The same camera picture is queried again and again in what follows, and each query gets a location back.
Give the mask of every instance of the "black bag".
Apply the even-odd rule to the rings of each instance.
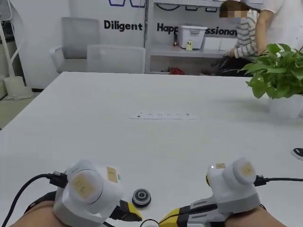
[[[218,71],[214,76],[219,77],[252,77],[251,74],[245,74],[246,71],[239,71],[251,61],[243,58],[234,58],[230,56],[223,56],[219,61]]]

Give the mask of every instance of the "red object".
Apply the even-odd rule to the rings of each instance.
[[[185,75],[185,73],[181,69],[178,69],[178,68],[170,68],[169,73],[171,75]]]

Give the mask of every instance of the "metal ring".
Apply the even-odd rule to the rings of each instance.
[[[137,189],[133,194],[133,204],[136,207],[147,207],[152,200],[151,194],[146,189]]]

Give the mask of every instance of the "person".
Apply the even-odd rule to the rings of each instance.
[[[238,72],[246,64],[251,63],[254,57],[258,55],[258,49],[255,39],[256,22],[259,16],[259,9],[250,7],[244,2],[227,0],[220,6],[219,17],[227,18],[236,22],[237,43],[235,47],[228,52],[225,66],[219,66],[219,71],[228,71],[231,76],[244,76],[245,72]]]
[[[264,0],[256,24],[258,54],[267,44],[287,44],[293,49],[303,47],[303,1]]]
[[[259,16],[259,9],[252,8],[244,2],[227,0],[220,6],[220,18],[238,20],[237,44],[230,51],[230,56],[245,58],[257,56],[257,44],[255,39],[256,23]]]
[[[67,227],[53,214],[53,201],[44,201],[22,216],[11,227]],[[225,227],[286,227],[265,209],[234,215],[225,222]]]

